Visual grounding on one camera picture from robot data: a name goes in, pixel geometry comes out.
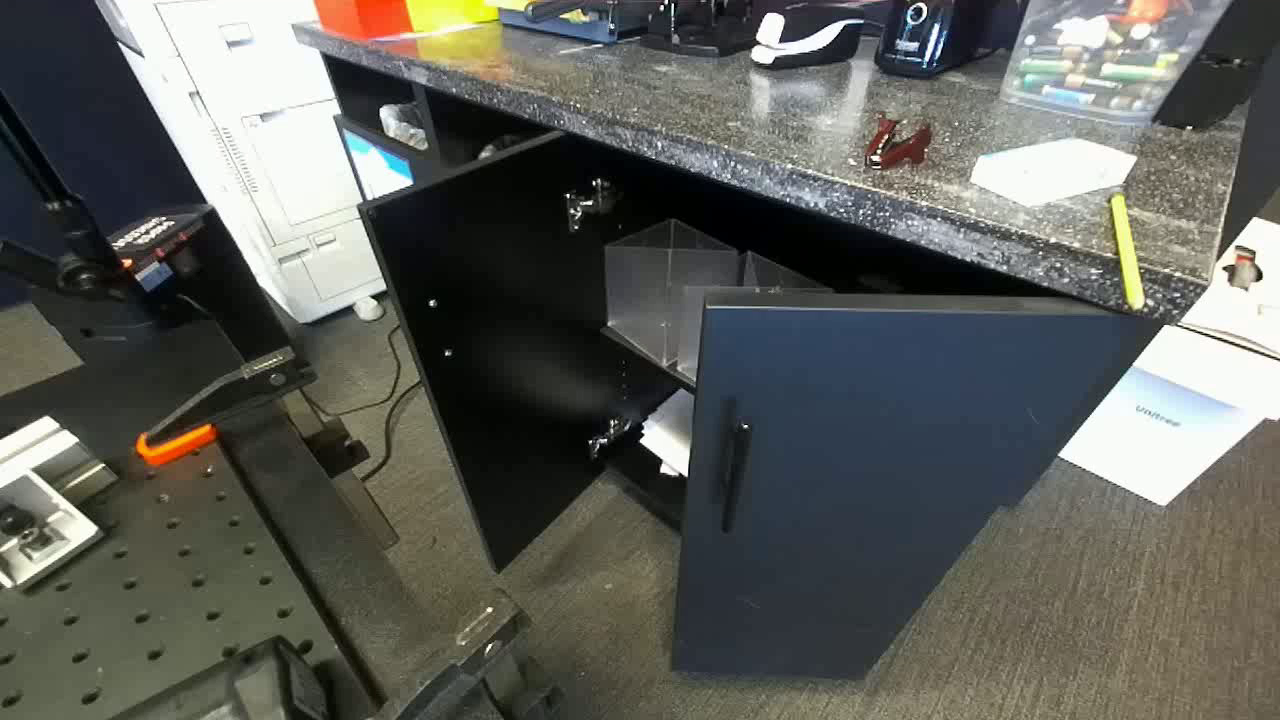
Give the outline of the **yellow box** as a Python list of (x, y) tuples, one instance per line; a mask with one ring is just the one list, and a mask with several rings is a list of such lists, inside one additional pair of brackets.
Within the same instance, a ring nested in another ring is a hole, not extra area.
[(491, 23), (498, 14), (491, 0), (403, 0), (410, 31), (442, 31), (467, 23)]

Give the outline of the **white paper in cabinet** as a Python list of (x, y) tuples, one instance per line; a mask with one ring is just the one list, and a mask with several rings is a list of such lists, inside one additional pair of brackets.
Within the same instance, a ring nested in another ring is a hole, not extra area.
[(661, 459), (664, 476), (683, 476), (693, 459), (693, 393), (672, 393), (640, 427), (640, 444)]

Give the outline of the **black and white stapler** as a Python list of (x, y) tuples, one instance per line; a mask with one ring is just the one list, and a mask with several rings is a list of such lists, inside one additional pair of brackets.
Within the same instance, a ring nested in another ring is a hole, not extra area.
[(852, 59), (866, 18), (858, 8), (772, 8), (755, 23), (755, 70), (806, 70)]

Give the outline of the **clear plastic box of items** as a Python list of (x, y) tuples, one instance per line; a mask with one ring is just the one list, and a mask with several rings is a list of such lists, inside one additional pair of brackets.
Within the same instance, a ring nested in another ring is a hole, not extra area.
[(1233, 0), (1029, 0), (1004, 97), (1152, 119)]

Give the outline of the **dark red binder clip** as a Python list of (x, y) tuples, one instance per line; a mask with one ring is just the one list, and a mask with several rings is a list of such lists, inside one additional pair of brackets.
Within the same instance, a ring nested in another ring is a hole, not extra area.
[(931, 145), (927, 124), (906, 124), (898, 117), (884, 117), (863, 147), (873, 170), (919, 166)]

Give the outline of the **blue cabinet door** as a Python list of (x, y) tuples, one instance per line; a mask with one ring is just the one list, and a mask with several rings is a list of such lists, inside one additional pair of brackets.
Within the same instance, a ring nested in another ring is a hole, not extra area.
[[(1053, 296), (706, 306), (672, 666), (866, 677), (1146, 339), (1143, 315)], [(721, 532), (741, 421), (752, 444)]]

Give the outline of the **black mug with logo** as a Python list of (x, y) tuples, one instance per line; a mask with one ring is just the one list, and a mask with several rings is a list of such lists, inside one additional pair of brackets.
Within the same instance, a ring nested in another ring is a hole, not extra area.
[(874, 66), (889, 78), (943, 78), (954, 59), (959, 0), (890, 0)]

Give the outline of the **yellow pencil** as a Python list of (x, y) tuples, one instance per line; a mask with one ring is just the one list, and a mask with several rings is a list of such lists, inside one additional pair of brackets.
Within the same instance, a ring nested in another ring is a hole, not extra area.
[(1136, 255), (1136, 232), (1128, 217), (1128, 197), (1110, 194), (1107, 197), (1107, 222), (1110, 222), (1110, 246), (1115, 246), (1115, 270), (1118, 270), (1118, 293), (1130, 313), (1146, 306), (1143, 277), (1138, 277), (1138, 255)]

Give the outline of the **orange handled clamp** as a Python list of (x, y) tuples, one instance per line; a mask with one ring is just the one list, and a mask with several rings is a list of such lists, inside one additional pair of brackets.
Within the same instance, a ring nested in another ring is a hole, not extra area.
[(133, 451), (146, 465), (146, 469), (162, 469), (175, 465), (192, 451), (202, 451), (206, 444), (216, 444), (216, 423), (194, 423), (173, 441), (151, 441), (146, 432), (136, 437)]

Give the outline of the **white document on floor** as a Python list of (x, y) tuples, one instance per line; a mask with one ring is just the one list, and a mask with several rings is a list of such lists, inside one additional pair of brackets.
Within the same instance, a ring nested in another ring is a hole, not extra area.
[(1280, 366), (1164, 328), (1107, 387), (1061, 458), (1167, 509), (1257, 423), (1280, 416)]

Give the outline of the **blue tray on counter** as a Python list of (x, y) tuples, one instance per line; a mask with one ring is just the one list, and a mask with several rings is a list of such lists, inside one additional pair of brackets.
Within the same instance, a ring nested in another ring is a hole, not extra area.
[(649, 19), (649, 0), (524, 0), (505, 8), (498, 23), (560, 39), (614, 43)]

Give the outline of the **black open cabinet door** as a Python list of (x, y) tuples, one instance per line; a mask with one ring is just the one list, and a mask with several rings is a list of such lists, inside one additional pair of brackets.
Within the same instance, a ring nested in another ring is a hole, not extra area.
[(491, 567), (675, 393), (609, 338), (618, 175), (618, 151), (542, 134), (361, 209)]

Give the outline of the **penguin picture paper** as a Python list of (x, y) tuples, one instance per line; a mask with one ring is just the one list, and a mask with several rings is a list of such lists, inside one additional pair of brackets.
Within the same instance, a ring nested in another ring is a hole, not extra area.
[(1248, 222), (1216, 259), (1204, 296), (1183, 313), (1191, 328), (1280, 354), (1280, 226)]

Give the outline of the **white filing cabinet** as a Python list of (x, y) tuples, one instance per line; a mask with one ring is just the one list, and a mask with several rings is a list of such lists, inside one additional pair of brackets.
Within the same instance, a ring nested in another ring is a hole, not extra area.
[(255, 285), (296, 322), (378, 322), (384, 277), (354, 217), (311, 0), (121, 0), (133, 71)]

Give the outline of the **orange box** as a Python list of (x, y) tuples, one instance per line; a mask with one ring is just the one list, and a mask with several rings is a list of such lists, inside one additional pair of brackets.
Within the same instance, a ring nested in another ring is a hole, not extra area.
[(408, 30), (408, 8), (403, 0), (311, 0), (315, 3), (315, 19), (328, 31), (341, 38), (397, 38)]

